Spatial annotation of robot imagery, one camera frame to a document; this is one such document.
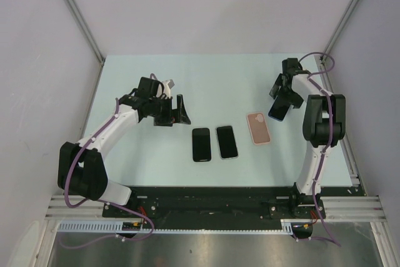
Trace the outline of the pink phone case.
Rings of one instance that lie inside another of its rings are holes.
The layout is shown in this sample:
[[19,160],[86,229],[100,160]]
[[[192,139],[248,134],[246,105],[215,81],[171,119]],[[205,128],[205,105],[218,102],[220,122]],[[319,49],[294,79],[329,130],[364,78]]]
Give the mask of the pink phone case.
[[250,113],[246,116],[253,144],[263,145],[271,142],[271,137],[263,113]]

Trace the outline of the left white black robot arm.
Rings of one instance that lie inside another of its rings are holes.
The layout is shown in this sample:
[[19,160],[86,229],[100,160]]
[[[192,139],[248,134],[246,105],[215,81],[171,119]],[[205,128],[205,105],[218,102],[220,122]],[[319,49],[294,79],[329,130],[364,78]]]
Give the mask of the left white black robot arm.
[[155,126],[191,124],[182,95],[172,97],[174,81],[159,81],[155,75],[142,77],[138,87],[116,99],[112,115],[95,132],[76,143],[64,143],[59,152],[57,185],[64,191],[64,201],[74,207],[69,194],[84,201],[116,204],[126,217],[137,212],[138,201],[132,190],[108,178],[104,160],[116,143],[144,118],[152,117]]

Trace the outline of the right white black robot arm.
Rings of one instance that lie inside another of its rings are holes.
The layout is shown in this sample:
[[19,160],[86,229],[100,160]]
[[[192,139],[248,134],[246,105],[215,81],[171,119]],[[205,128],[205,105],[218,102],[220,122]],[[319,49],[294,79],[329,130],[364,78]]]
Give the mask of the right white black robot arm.
[[274,102],[268,116],[277,121],[284,120],[289,108],[306,105],[302,135],[307,148],[301,173],[294,184],[301,196],[288,202],[288,210],[296,218],[310,212],[311,204],[304,196],[320,193],[325,161],[346,133],[346,98],[323,88],[313,76],[303,69],[298,59],[287,58],[282,61],[282,71],[269,92]]

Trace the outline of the dark blue phone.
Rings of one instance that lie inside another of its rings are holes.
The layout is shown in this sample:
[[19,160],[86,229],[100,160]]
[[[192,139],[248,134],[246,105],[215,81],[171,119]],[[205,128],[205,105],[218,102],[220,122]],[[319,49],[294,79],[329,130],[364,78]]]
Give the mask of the dark blue phone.
[[290,104],[284,96],[278,96],[268,112],[268,116],[277,121],[283,121],[287,112],[289,111]]

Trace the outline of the black phone case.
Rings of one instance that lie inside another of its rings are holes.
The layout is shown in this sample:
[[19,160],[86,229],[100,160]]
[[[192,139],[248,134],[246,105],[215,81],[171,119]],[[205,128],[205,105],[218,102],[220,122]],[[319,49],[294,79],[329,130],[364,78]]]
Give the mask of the black phone case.
[[192,158],[197,163],[211,160],[211,138],[208,128],[192,130]]

